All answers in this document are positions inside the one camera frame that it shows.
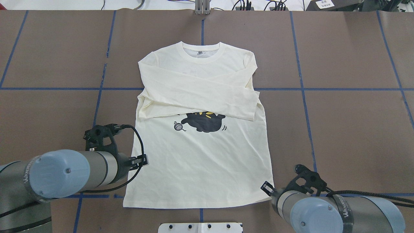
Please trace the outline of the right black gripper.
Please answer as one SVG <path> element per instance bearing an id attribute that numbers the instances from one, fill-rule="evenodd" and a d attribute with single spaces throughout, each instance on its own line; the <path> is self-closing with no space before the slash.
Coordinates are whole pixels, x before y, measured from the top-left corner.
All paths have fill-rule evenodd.
<path id="1" fill-rule="evenodd" d="M 277 189 L 273 187 L 273 185 L 271 185 L 268 181 L 265 181 L 261 186 L 261 190 L 271 198 L 272 207 L 277 207 L 281 195 L 288 191 L 296 191 L 296 188 L 290 185 Z"/>

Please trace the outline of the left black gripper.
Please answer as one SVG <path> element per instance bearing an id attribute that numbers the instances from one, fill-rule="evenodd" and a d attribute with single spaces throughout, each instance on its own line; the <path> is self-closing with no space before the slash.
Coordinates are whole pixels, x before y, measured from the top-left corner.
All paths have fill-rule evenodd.
<path id="1" fill-rule="evenodd" d="M 137 157 L 128 157 L 122 152 L 119 152 L 115 156 L 117 162 L 117 172 L 114 182 L 118 182 L 126 177 L 130 171 L 130 168 L 148 165 L 147 155 L 139 155 Z"/>

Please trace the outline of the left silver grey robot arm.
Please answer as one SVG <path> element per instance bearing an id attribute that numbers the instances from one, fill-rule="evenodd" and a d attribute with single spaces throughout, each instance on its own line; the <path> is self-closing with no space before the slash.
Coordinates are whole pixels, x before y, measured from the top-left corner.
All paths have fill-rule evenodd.
<path id="1" fill-rule="evenodd" d="M 50 202 L 97 192 L 147 164 L 145 154 L 57 150 L 1 165 L 1 232 L 51 233 Z"/>

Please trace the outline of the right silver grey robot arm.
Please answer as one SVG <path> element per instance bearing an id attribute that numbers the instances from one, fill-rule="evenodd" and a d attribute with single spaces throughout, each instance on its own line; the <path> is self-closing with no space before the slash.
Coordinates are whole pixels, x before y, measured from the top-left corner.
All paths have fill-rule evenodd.
<path id="1" fill-rule="evenodd" d="M 339 194 L 311 196 L 306 191 L 275 189 L 264 182 L 274 211 L 296 233 L 404 233 L 405 218 L 389 198 Z"/>

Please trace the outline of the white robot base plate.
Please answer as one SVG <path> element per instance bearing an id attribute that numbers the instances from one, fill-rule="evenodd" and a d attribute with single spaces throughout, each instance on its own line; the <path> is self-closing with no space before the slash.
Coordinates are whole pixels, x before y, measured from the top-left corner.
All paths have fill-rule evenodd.
<path id="1" fill-rule="evenodd" d="M 243 225 L 236 222 L 164 223 L 158 233 L 243 233 Z"/>

